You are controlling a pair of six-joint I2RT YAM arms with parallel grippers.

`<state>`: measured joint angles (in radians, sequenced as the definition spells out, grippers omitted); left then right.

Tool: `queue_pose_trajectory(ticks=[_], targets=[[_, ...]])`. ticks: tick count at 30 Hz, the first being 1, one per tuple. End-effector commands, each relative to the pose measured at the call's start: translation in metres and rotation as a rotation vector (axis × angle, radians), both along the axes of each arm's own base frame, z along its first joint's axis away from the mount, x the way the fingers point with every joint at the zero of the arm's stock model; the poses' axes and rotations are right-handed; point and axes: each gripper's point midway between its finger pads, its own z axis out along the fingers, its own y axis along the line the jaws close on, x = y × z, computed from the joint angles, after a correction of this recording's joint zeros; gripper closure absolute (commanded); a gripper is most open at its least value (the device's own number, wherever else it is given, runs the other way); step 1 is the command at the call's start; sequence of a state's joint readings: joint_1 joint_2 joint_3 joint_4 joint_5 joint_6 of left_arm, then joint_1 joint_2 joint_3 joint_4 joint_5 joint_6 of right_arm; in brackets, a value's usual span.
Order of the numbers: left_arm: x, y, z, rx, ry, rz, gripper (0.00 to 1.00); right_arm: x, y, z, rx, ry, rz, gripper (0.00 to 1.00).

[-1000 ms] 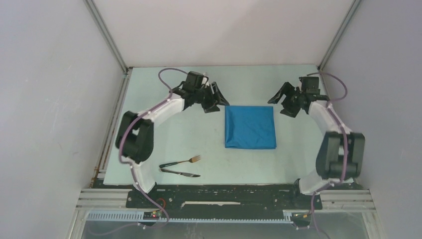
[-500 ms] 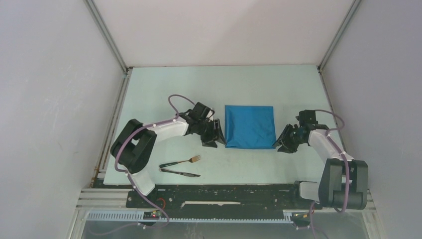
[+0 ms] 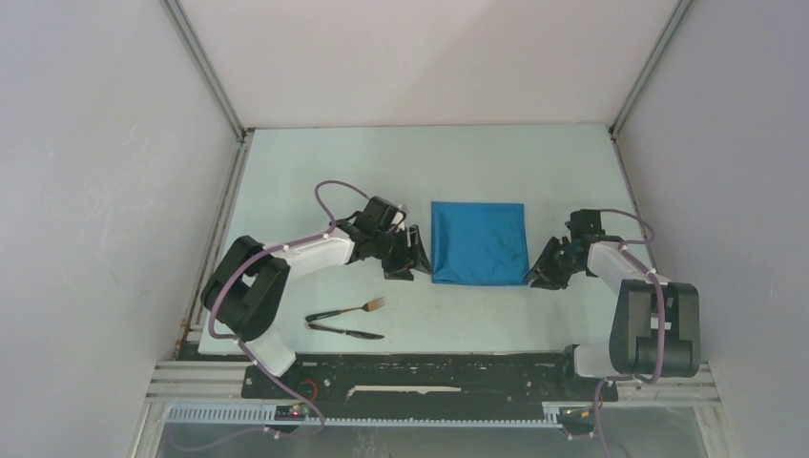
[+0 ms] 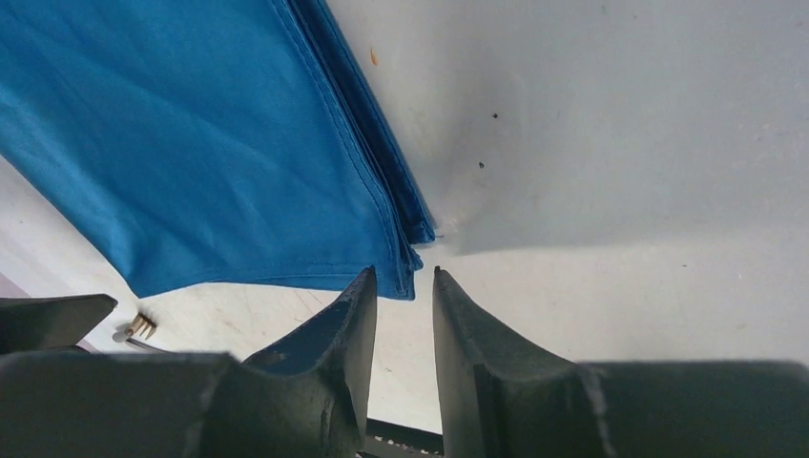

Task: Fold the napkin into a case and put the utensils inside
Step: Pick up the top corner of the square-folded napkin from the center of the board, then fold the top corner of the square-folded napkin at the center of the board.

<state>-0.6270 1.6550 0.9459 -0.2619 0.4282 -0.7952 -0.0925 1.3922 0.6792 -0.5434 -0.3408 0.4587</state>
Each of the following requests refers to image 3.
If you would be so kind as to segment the blue cloth napkin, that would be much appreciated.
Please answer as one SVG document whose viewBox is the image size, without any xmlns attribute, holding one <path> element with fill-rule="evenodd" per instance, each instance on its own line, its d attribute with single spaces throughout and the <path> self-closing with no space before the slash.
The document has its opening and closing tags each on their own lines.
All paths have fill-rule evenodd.
<svg viewBox="0 0 809 458">
<path fill-rule="evenodd" d="M 522 203 L 431 203 L 431 281 L 463 286 L 527 283 L 529 250 Z"/>
</svg>

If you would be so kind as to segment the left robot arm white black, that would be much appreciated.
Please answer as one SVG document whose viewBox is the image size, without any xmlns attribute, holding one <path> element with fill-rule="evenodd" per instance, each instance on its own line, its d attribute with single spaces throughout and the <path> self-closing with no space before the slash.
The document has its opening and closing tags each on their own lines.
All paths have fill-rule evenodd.
<svg viewBox="0 0 809 458">
<path fill-rule="evenodd" d="M 380 262 L 387 280 L 432 274 L 420 229 L 405 220 L 404 209 L 372 197 L 361 211 L 331 219 L 314 236 L 276 245 L 250 236 L 236 239 L 199 295 L 209 312 L 210 335 L 235 342 L 263 367 L 264 383 L 277 396 L 294 395 L 301 385 L 301 371 L 293 365 L 297 354 L 276 324 L 287 283 L 368 259 Z"/>
</svg>

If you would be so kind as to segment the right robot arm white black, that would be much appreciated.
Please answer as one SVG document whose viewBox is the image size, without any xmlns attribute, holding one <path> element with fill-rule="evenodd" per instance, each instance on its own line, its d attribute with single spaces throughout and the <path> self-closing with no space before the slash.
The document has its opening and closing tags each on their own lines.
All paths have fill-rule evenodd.
<svg viewBox="0 0 809 458">
<path fill-rule="evenodd" d="M 578 399 L 593 379 L 691 378 L 701 364 L 699 293 L 671 281 L 630 250 L 632 241 L 608 234 L 603 210 L 570 213 L 567 236 L 551 238 L 524 279 L 532 288 L 564 290 L 579 273 L 604 282 L 616 296 L 609 338 L 573 344 L 571 363 L 554 374 L 558 392 Z"/>
</svg>

